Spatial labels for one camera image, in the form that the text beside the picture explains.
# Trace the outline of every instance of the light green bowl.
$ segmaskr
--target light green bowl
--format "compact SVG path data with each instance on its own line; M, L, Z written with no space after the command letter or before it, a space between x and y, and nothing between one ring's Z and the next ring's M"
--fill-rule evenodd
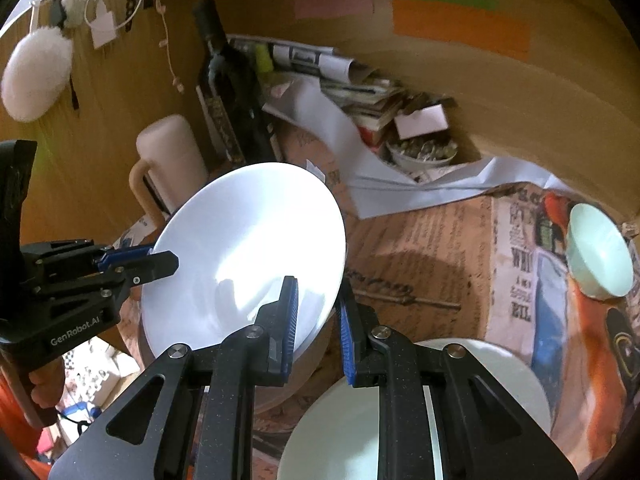
M634 272L625 239L609 217L589 204L571 209L566 260L580 290L590 298L608 300L631 290Z

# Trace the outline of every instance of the bowl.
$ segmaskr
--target bowl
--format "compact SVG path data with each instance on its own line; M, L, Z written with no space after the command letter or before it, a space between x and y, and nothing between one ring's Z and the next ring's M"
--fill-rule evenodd
M418 344L442 349L465 346L549 434L551 416L540 382L511 352L483 341L446 338ZM442 479L433 403L424 387L435 478ZM377 480L379 399L377 388L352 388L344 378L307 410L291 434L278 467L278 480Z
M216 345L276 301L284 276L298 279L294 360L311 345L334 304L346 239L334 197L290 164L254 164L196 193L171 218L154 252L180 261L142 289L142 322L154 356L174 343Z
M589 204L571 209L566 235L569 272L594 300L626 296L634 280L625 239L602 211Z
M442 168L443 166L448 166L458 154L458 150L456 150L456 153L453 156L443 158L442 160L418 160L417 158L401 153L389 142L386 146L389 148L389 152L391 152L391 158L393 161L409 173L423 173L431 168Z

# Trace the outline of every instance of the dark glass bottle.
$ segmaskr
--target dark glass bottle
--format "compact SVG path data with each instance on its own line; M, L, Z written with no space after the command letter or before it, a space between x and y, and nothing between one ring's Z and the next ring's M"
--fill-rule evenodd
M262 111L262 91L249 59L231 47L216 3L202 0L193 9L206 48L198 84L226 154L234 167L280 162L273 127Z

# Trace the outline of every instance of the screw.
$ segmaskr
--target screw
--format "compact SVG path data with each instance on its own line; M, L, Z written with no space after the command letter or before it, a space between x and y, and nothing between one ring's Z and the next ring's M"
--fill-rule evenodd
M187 355L189 351L189 347L183 343L176 343L175 345L169 346L167 353L171 359L180 359Z
M246 336L249 339L258 339L264 334L264 329L260 325L249 325L246 328Z
M386 339L391 335L391 329L388 326L378 325L373 327L371 335L376 339Z
M447 345L445 346L445 349L447 350L447 354L454 359L462 359L466 355L466 348L458 343Z

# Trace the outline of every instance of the white pom-pom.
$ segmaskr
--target white pom-pom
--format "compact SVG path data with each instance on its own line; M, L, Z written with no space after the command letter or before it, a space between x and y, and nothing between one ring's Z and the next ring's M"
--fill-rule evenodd
M43 27L16 45L2 74L2 102L16 121L44 115L69 82L73 43L59 28Z

